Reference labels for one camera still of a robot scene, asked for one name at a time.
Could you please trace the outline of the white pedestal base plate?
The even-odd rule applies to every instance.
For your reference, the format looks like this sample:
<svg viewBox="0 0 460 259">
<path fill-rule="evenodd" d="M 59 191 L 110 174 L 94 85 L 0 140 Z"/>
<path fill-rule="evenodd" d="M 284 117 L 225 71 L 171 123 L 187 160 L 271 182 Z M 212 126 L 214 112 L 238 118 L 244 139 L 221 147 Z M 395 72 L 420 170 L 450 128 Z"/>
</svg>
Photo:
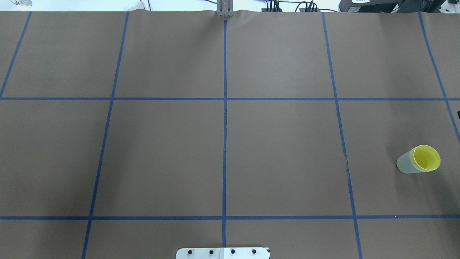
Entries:
<svg viewBox="0 0 460 259">
<path fill-rule="evenodd" d="M 182 248 L 176 259 L 270 259 L 270 249 L 265 247 L 201 247 Z"/>
</svg>

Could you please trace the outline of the light green plastic cup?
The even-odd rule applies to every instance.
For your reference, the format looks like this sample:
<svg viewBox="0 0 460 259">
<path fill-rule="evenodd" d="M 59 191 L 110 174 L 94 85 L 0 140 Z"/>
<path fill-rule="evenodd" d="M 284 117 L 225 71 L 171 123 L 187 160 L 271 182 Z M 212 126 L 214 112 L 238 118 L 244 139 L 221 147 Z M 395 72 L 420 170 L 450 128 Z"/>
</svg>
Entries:
<svg viewBox="0 0 460 259">
<path fill-rule="evenodd" d="M 415 174 L 420 172 L 427 172 L 427 170 L 421 168 L 419 164 L 415 161 L 415 153 L 416 147 L 407 151 L 401 157 L 399 157 L 396 161 L 396 167 L 404 174 Z"/>
</svg>

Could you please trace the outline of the yellow plastic cup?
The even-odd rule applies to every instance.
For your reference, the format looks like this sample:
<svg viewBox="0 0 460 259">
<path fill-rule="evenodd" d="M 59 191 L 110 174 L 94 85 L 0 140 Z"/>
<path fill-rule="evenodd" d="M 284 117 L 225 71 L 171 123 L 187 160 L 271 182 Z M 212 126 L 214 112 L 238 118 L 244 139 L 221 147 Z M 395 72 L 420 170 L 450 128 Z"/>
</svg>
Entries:
<svg viewBox="0 0 460 259">
<path fill-rule="evenodd" d="M 419 145 L 409 153 L 412 165 L 421 172 L 432 172 L 439 168 L 441 158 L 436 149 L 429 145 Z"/>
</svg>

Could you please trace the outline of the black box with label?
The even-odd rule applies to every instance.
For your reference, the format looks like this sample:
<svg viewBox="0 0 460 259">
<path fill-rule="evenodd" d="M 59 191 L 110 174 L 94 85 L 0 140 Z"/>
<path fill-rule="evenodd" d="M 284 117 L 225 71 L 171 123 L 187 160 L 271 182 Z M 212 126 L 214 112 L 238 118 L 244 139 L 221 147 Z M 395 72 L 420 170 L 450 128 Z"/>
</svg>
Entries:
<svg viewBox="0 0 460 259">
<path fill-rule="evenodd" d="M 391 13 L 399 0 L 341 0 L 341 13 Z"/>
</svg>

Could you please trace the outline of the aluminium profile post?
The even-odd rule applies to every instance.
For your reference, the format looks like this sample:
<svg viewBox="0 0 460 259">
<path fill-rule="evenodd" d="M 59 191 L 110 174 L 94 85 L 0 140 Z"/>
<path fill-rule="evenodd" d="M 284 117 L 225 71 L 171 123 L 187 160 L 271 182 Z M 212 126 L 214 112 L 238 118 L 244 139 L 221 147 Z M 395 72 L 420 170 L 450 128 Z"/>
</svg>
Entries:
<svg viewBox="0 0 460 259">
<path fill-rule="evenodd" d="M 234 15 L 233 0 L 216 0 L 216 15 L 217 17 L 232 17 Z"/>
</svg>

